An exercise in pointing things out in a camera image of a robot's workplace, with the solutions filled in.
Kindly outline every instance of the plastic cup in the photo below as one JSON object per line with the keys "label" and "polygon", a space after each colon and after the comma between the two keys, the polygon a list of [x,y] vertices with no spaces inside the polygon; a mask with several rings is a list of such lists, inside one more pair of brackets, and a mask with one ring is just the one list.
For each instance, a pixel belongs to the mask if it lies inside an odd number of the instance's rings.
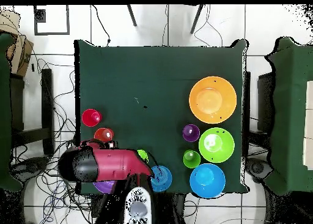
{"label": "plastic cup", "polygon": [[194,124],[188,124],[183,128],[183,138],[188,142],[196,141],[200,136],[199,128]]}
{"label": "plastic cup", "polygon": [[192,151],[191,149],[187,150],[183,154],[183,163],[188,168],[196,168],[200,165],[201,157],[198,152]]}
{"label": "plastic cup", "polygon": [[114,184],[115,181],[94,182],[94,186],[98,191],[107,194],[112,192]]}
{"label": "plastic cup", "polygon": [[162,192],[172,184],[172,174],[165,166],[154,166],[151,168],[154,177],[151,177],[151,186],[154,192]]}
{"label": "plastic cup", "polygon": [[94,138],[103,142],[111,141],[113,139],[114,132],[109,128],[99,128],[95,132]]}
{"label": "plastic cup", "polygon": [[94,109],[87,109],[83,112],[81,120],[88,127],[96,126],[102,119],[101,113]]}
{"label": "plastic cup", "polygon": [[138,149],[137,152],[138,152],[138,155],[143,159],[143,161],[147,163],[149,162],[149,157],[146,151],[144,151],[143,149]]}
{"label": "plastic cup", "polygon": [[214,164],[201,164],[190,175],[190,187],[203,198],[213,198],[221,194],[226,183],[221,168]]}

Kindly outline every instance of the white tile floor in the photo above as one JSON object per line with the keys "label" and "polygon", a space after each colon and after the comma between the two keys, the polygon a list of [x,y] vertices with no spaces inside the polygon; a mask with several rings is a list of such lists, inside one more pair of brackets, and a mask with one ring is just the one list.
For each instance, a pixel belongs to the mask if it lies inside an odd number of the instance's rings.
{"label": "white tile floor", "polygon": [[[92,42],[94,45],[105,46],[107,35],[97,20],[95,9],[91,6],[69,5],[70,35],[34,35],[33,6],[5,6],[15,10],[21,15],[20,32],[34,42],[34,52],[37,58],[46,62],[67,65],[50,65],[53,70],[53,94],[54,96],[71,91],[73,86],[70,81],[70,73],[74,65],[75,39]],[[65,6],[38,6],[38,9],[46,9],[46,23],[39,24],[38,32],[64,32],[66,31]],[[99,17],[103,26],[110,35],[110,46],[144,46],[161,45],[164,26],[167,17],[164,13],[165,5],[132,5],[134,16],[138,24],[134,27],[126,6],[97,6]],[[170,5],[169,10],[169,45],[170,46],[199,46],[204,45],[193,35],[190,29],[197,12],[197,7],[185,5]],[[311,29],[304,15],[296,13],[295,6],[282,5],[211,5],[208,22],[219,31],[223,38],[223,46],[229,46],[236,39],[246,39],[249,42],[247,70],[251,72],[251,117],[258,118],[257,114],[257,77],[271,71],[269,63],[264,56],[271,53],[275,40],[280,36],[291,36],[298,43],[305,44],[312,39]],[[202,10],[196,26],[196,31],[206,20],[207,6]],[[221,38],[218,33],[206,24],[199,32],[198,38],[206,41],[212,47],[221,46]],[[164,44],[167,45],[167,29],[164,33]],[[31,64],[36,67],[34,55]],[[40,76],[38,72],[32,72],[29,67],[25,76],[24,89],[24,126],[25,129],[41,127],[40,110]],[[66,110],[68,118],[75,121],[74,93],[58,97],[57,102]],[[55,129],[59,124],[55,118]],[[256,130],[256,121],[251,120],[251,129]],[[63,132],[62,140],[69,140],[72,133]],[[21,157],[33,157],[42,155],[42,142],[38,141],[28,145],[28,151]],[[19,154],[23,147],[17,149]],[[50,193],[48,187],[40,178],[38,185],[44,191]],[[55,179],[48,177],[48,182]],[[265,216],[265,195],[263,187],[255,184],[251,177],[245,173],[245,184],[250,188],[246,194],[227,194],[214,200],[201,199],[196,214],[186,217],[186,224],[263,224]],[[39,224],[43,219],[43,205],[48,194],[39,189],[35,179],[32,179],[25,194],[26,220]],[[198,199],[189,194],[186,200],[198,203]],[[195,211],[194,204],[186,203],[185,215]],[[66,207],[56,209],[52,214],[53,222],[45,224],[60,224],[65,214]],[[88,224],[80,211],[73,211],[62,224]]]}

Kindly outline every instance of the chair leg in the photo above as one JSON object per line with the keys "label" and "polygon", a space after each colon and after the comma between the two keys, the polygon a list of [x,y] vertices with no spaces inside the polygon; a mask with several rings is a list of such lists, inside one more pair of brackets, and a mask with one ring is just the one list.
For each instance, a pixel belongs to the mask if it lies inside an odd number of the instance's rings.
{"label": "chair leg", "polygon": [[196,16],[194,17],[193,27],[192,27],[191,30],[190,30],[190,34],[192,34],[192,33],[194,32],[194,28],[195,28],[196,25],[197,25],[199,16],[200,16],[200,14],[201,14],[201,10],[202,10],[202,8],[203,8],[203,5],[204,5],[204,4],[199,4],[197,14],[196,14]]}
{"label": "chair leg", "polygon": [[131,9],[131,5],[130,5],[130,4],[127,4],[127,8],[128,8],[128,11],[130,12],[131,20],[133,21],[133,24],[134,24],[134,26],[136,27],[136,26],[137,26],[137,23],[136,23],[136,20],[135,20],[135,18],[134,18],[133,10]]}

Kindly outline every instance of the cardboard box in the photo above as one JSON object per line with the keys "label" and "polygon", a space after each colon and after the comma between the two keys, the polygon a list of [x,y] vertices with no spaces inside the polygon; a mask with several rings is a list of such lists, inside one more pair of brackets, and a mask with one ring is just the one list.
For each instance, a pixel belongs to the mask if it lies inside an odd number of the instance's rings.
{"label": "cardboard box", "polygon": [[18,32],[19,23],[19,14],[0,9],[0,32],[8,32],[16,39],[15,44],[7,50],[7,57],[11,61],[11,73],[25,76],[34,44]]}
{"label": "cardboard box", "polygon": [[29,65],[29,61],[31,60],[31,53],[33,47],[34,44],[32,42],[30,42],[28,39],[24,40],[23,50],[20,55],[20,62],[18,64],[18,69],[16,72],[17,75],[20,75],[22,77],[25,76]]}

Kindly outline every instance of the dark green tablecloth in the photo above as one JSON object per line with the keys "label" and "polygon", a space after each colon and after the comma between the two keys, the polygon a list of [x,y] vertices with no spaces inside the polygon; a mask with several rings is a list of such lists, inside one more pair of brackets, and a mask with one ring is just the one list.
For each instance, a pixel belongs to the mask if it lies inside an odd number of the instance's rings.
{"label": "dark green tablecloth", "polygon": [[[223,192],[247,192],[240,184],[242,55],[245,40],[229,48],[206,47],[93,47],[75,41],[76,120],[94,108],[103,115],[96,127],[80,126],[80,140],[92,138],[96,129],[109,127],[119,147],[144,149],[159,165],[169,168],[172,185],[168,192],[192,192],[191,169],[183,164],[183,152],[198,151],[198,142],[182,137],[186,124],[196,124],[203,133],[210,127],[230,131],[235,150],[229,160],[217,164],[226,175]],[[188,98],[200,79],[216,75],[228,80],[237,93],[233,115],[220,124],[198,120]]]}
{"label": "dark green tablecloth", "polygon": [[274,171],[265,183],[277,195],[313,192],[313,171],[303,165],[306,83],[313,80],[313,47],[283,37],[276,41],[268,58],[276,76],[275,117],[270,137]]}
{"label": "dark green tablecloth", "polygon": [[11,98],[10,98],[10,62],[7,49],[14,43],[10,34],[0,33],[0,188],[11,192],[20,191],[22,185],[10,175],[11,159]]}

